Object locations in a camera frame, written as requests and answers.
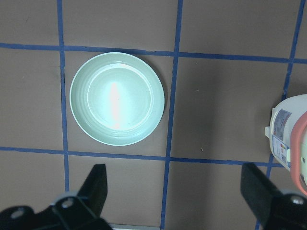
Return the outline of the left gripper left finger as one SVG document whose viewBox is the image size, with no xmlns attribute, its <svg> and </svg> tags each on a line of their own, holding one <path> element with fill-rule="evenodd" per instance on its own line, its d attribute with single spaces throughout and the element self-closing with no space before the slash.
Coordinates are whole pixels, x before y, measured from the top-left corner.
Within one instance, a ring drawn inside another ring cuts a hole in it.
<svg viewBox="0 0 307 230">
<path fill-rule="evenodd" d="M 110 230 L 100 217 L 107 197 L 106 165 L 91 169 L 76 195 L 66 196 L 35 213 L 29 206 L 0 212 L 2 230 Z"/>
</svg>

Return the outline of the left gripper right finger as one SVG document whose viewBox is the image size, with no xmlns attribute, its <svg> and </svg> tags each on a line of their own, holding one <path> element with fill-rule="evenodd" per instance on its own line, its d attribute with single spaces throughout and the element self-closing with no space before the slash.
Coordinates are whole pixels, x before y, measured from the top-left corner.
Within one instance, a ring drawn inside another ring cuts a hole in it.
<svg viewBox="0 0 307 230">
<path fill-rule="evenodd" d="M 305 230 L 307 198 L 283 193 L 253 163 L 244 163 L 240 192 L 264 230 Z"/>
</svg>

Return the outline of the green plate near left arm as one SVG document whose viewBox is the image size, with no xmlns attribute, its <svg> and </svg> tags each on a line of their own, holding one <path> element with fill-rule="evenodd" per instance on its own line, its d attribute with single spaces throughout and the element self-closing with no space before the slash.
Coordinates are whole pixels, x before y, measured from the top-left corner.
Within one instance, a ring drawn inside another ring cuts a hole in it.
<svg viewBox="0 0 307 230">
<path fill-rule="evenodd" d="M 80 66 L 69 98 L 83 132 L 110 146 L 127 146 L 148 137 L 165 107 L 155 71 L 140 58 L 120 52 L 97 55 Z"/>
</svg>

